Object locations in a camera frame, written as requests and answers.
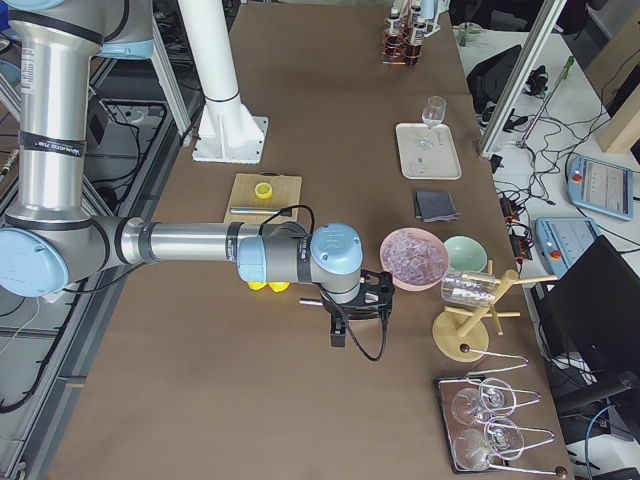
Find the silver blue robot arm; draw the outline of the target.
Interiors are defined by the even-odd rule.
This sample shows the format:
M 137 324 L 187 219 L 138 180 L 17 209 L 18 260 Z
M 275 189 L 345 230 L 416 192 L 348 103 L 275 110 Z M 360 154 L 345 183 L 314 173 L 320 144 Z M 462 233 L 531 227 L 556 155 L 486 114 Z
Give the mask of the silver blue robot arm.
M 246 282 L 316 285 L 335 347 L 354 338 L 355 320 L 388 323 L 391 277 L 362 268 L 348 225 L 302 226 L 279 214 L 260 224 L 166 224 L 82 208 L 90 62 L 151 57 L 150 2 L 13 1 L 9 23 L 22 44 L 20 166 L 1 230 L 4 289 L 40 297 L 117 266 L 229 261 Z

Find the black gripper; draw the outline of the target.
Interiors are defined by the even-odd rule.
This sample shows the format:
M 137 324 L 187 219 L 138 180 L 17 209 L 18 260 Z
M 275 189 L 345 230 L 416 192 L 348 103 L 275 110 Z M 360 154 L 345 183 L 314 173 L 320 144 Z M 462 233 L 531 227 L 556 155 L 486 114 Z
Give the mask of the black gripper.
M 333 348 L 344 348 L 346 345 L 344 321 L 376 318 L 388 321 L 391 316 L 393 277 L 387 271 L 363 269 L 348 301 L 343 300 L 342 294 L 329 292 L 323 286 L 319 288 L 323 307 L 331 314 L 330 344 Z

